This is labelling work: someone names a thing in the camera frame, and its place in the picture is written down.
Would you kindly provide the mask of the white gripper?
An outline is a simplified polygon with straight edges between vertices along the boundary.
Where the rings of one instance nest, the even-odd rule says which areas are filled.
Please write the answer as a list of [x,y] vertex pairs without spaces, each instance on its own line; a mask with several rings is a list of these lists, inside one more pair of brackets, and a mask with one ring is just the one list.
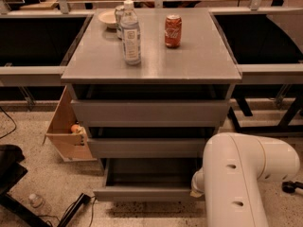
[[205,192],[205,174],[201,168],[196,171],[191,180],[190,196],[193,198],[201,198]]

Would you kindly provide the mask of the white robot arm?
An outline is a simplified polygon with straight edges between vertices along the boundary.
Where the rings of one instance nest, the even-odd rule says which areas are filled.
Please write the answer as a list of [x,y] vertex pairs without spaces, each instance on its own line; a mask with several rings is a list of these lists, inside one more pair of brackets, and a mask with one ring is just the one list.
[[207,227],[269,227],[258,182],[289,181],[299,168],[295,149],[282,140],[219,133],[205,145],[191,195],[205,197]]

